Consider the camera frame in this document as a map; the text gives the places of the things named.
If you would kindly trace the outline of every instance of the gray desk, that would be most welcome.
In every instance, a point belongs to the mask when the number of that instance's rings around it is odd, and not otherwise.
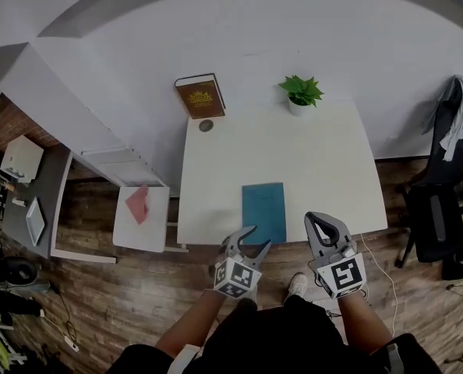
[[[2,230],[18,243],[45,258],[50,257],[53,223],[60,214],[62,182],[69,173],[70,150],[62,144],[44,150],[37,177],[26,187],[16,185],[15,192],[8,192]],[[27,206],[12,203],[13,197],[23,199]],[[34,197],[37,197],[44,218],[44,230],[36,246],[32,245],[27,229],[26,214]]]

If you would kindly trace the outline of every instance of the human arm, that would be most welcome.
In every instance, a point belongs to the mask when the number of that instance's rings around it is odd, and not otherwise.
[[[350,346],[370,355],[393,339],[360,292],[339,298],[338,303]]]
[[[226,297],[217,291],[207,290],[199,300],[166,331],[155,348],[175,358],[190,344],[201,347]]]

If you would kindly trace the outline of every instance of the person's left arm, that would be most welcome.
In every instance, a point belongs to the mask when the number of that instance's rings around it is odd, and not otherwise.
[[[187,345],[201,347],[215,321],[226,296],[207,290],[155,344],[155,347],[175,358]]]

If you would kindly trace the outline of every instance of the blue folder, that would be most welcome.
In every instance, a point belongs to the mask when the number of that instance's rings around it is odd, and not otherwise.
[[[244,244],[274,244],[287,241],[283,183],[244,185],[242,187],[242,225],[257,226]]]

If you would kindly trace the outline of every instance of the brick wall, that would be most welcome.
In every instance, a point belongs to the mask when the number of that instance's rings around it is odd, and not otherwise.
[[[0,151],[5,152],[8,143],[21,135],[43,148],[58,144],[58,140],[25,115],[7,96],[1,94]]]

